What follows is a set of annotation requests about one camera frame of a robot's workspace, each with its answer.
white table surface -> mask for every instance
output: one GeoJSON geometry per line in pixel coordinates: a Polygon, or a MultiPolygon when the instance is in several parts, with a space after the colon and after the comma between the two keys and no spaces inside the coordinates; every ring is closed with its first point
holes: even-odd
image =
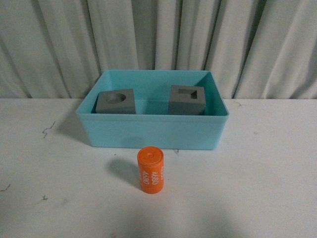
{"type": "Polygon", "coordinates": [[[218,148],[163,150],[153,195],[139,149],[89,145],[80,102],[0,99],[1,238],[317,237],[317,100],[225,100],[218,148]]]}

orange roll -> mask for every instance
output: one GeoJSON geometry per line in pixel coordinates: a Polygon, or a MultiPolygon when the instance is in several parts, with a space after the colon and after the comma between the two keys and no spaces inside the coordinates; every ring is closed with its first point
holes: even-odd
{"type": "Polygon", "coordinates": [[[146,193],[160,192],[164,185],[164,154],[154,146],[141,149],[138,153],[141,189],[146,193]]]}

white curtain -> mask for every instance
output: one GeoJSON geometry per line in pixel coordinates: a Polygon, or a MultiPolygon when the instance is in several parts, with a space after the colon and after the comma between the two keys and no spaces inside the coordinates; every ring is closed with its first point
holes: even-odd
{"type": "Polygon", "coordinates": [[[317,98],[316,0],[0,0],[0,97],[108,69],[210,70],[224,98],[317,98]]]}

